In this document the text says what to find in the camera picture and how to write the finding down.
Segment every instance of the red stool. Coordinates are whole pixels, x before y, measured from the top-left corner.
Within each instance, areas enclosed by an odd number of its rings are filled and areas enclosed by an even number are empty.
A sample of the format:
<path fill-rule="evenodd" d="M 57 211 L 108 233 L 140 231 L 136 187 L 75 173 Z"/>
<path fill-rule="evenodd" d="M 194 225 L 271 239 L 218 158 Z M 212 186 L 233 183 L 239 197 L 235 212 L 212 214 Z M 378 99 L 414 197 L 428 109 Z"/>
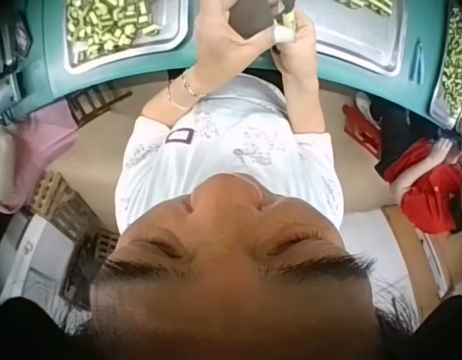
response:
<path fill-rule="evenodd" d="M 343 106 L 346 116 L 344 132 L 359 145 L 367 149 L 377 160 L 381 160 L 381 131 L 371 124 L 355 107 Z"/>

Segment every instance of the nose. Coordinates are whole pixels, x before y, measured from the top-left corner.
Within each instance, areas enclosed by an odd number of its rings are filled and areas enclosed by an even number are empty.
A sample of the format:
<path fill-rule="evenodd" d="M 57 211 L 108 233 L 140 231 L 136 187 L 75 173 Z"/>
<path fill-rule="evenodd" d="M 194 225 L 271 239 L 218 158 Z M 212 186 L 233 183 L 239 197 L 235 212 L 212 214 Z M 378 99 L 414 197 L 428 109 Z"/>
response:
<path fill-rule="evenodd" d="M 250 179 L 229 174 L 213 176 L 198 186 L 190 197 L 194 211 L 222 210 L 230 206 L 260 210 L 264 190 Z"/>

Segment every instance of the pink cloth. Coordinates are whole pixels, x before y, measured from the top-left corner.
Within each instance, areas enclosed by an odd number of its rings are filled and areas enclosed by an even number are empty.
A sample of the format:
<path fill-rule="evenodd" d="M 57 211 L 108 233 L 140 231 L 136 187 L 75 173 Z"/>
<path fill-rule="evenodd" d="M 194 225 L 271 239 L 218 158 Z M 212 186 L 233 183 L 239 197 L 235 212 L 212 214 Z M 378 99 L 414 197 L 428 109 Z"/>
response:
<path fill-rule="evenodd" d="M 0 203 L 0 212 L 17 212 L 32 196 L 42 172 L 70 149 L 77 125 L 63 100 L 27 115 L 9 129 L 16 144 L 15 193 Z"/>

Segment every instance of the green pieces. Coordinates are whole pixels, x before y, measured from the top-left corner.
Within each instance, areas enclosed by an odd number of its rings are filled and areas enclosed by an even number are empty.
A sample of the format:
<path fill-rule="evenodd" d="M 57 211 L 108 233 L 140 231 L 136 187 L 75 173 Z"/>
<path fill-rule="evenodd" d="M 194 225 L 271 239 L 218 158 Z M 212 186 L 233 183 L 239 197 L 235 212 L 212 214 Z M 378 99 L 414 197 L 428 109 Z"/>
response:
<path fill-rule="evenodd" d="M 394 0 L 335 0 L 336 2 L 346 5 L 348 8 L 358 10 L 368 8 L 374 13 L 388 17 L 392 15 Z"/>
<path fill-rule="evenodd" d="M 140 36 L 159 34 L 151 1 L 66 0 L 66 39 L 73 66 L 133 46 Z"/>
<path fill-rule="evenodd" d="M 462 11 L 456 4 L 451 6 L 447 43 L 441 87 L 451 117 L 462 120 Z"/>

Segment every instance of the tiled floor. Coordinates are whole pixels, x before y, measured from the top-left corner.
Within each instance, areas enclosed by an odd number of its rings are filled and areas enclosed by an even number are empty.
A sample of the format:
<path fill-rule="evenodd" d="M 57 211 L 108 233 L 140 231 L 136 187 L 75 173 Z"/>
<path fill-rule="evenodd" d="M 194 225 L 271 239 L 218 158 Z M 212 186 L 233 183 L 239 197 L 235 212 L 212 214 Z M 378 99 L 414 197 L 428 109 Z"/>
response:
<path fill-rule="evenodd" d="M 164 73 L 126 80 L 133 83 L 133 96 L 95 119 L 79 131 L 76 145 L 51 168 L 59 171 L 81 193 L 104 224 L 116 229 L 114 188 L 118 181 L 122 155 L 133 130 L 134 120 L 146 101 L 166 85 Z M 347 212 L 375 209 L 392 202 L 386 183 L 374 172 L 376 160 L 344 132 L 341 107 L 351 104 L 348 95 L 321 91 L 321 104 L 328 131 L 334 141 L 337 174 L 343 185 Z"/>

